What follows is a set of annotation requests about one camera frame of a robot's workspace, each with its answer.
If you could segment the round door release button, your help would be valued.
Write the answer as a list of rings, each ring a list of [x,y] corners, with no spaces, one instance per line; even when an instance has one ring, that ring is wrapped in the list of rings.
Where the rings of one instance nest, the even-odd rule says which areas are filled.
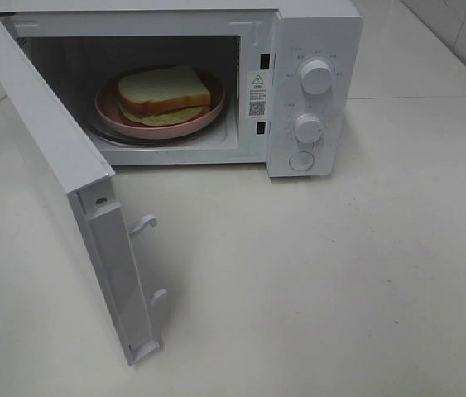
[[[289,166],[296,171],[307,171],[314,165],[314,156],[307,151],[300,151],[295,153],[289,159]]]

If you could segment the upper white power knob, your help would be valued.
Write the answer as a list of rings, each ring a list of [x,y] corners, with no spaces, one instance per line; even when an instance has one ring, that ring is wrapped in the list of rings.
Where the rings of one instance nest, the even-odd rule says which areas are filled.
[[[334,67],[326,59],[307,60],[300,68],[300,82],[310,95],[321,95],[328,91],[334,80]]]

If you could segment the warning label with QR code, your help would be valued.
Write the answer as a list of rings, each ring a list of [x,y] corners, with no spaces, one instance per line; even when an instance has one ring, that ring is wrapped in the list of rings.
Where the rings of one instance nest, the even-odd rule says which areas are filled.
[[[249,119],[263,119],[266,116],[270,82],[271,76],[266,70],[247,73],[246,95]]]

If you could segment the lower white timer knob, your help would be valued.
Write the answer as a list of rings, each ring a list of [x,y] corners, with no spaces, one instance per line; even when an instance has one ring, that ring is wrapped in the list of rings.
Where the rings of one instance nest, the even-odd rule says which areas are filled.
[[[296,140],[301,144],[315,144],[324,137],[326,120],[314,113],[304,113],[293,121]]]

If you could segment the pink round plate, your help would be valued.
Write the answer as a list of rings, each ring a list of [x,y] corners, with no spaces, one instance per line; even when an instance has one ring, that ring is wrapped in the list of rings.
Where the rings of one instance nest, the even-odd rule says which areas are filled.
[[[195,70],[205,87],[210,91],[210,106],[196,117],[182,123],[166,126],[148,126],[127,118],[118,106],[115,79],[107,82],[96,94],[94,106],[103,124],[124,138],[140,141],[167,141],[181,138],[203,130],[214,122],[222,112],[226,91],[223,84],[212,74]]]

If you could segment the glass microwave turntable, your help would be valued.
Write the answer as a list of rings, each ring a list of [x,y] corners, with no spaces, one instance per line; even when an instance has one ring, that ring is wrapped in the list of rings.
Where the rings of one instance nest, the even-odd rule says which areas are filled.
[[[89,134],[93,134],[100,140],[109,142],[112,145],[124,147],[221,147],[228,145],[229,137],[228,114],[225,111],[222,111],[214,121],[197,132],[166,140],[138,139],[124,136],[107,126],[99,115],[94,114],[93,110],[89,110],[84,125]]]

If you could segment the white bread sandwich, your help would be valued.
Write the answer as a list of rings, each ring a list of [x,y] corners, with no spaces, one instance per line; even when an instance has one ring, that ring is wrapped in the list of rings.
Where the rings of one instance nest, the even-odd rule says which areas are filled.
[[[195,119],[211,109],[211,92],[188,65],[142,71],[117,82],[122,115],[148,127]]]

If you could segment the white microwave oven body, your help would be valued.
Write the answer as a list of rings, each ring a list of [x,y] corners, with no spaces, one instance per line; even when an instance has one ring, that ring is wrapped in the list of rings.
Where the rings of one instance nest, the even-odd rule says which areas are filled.
[[[334,163],[363,21],[349,1],[0,1],[0,21],[38,73],[114,166],[263,163],[271,177],[328,175]],[[334,67],[331,88],[307,94],[300,68]],[[228,145],[124,147],[89,134],[85,121],[110,80],[188,65],[225,88]],[[271,76],[266,116],[247,117],[249,71]],[[293,121],[327,122],[315,144],[299,143]],[[289,159],[311,153],[310,170]]]

